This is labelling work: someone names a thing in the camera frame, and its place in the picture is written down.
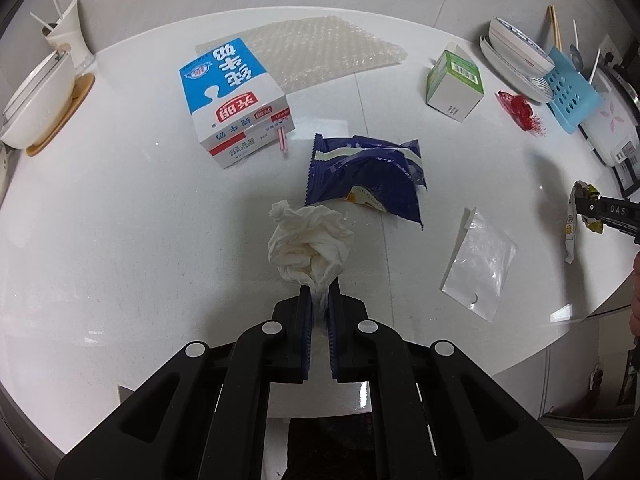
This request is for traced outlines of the person's right hand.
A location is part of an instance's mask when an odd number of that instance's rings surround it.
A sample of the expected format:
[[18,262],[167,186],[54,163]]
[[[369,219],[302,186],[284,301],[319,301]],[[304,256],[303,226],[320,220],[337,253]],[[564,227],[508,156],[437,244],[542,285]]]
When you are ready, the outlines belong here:
[[632,284],[634,284],[634,296],[630,302],[629,328],[635,337],[640,337],[640,252],[634,257]]

